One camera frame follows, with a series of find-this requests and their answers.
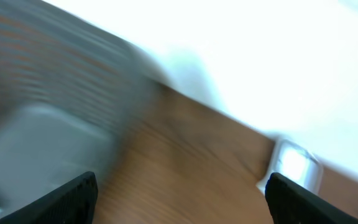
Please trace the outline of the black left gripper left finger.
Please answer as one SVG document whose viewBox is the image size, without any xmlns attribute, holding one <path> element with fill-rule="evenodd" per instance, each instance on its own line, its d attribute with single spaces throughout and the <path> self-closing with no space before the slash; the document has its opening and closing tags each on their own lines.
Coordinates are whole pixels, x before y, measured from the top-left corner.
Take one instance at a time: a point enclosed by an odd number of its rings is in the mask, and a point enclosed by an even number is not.
<svg viewBox="0 0 358 224">
<path fill-rule="evenodd" d="M 88 171 L 0 218 L 0 224 L 92 224 L 97 198 L 96 176 Z"/>
</svg>

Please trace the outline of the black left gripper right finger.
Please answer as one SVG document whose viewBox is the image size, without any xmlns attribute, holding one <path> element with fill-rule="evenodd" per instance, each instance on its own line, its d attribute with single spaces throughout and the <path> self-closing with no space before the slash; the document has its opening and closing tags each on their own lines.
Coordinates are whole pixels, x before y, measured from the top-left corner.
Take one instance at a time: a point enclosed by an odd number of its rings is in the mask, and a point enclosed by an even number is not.
<svg viewBox="0 0 358 224">
<path fill-rule="evenodd" d="M 358 224 L 357 218 L 278 172 L 267 181 L 265 199 L 274 224 Z"/>
</svg>

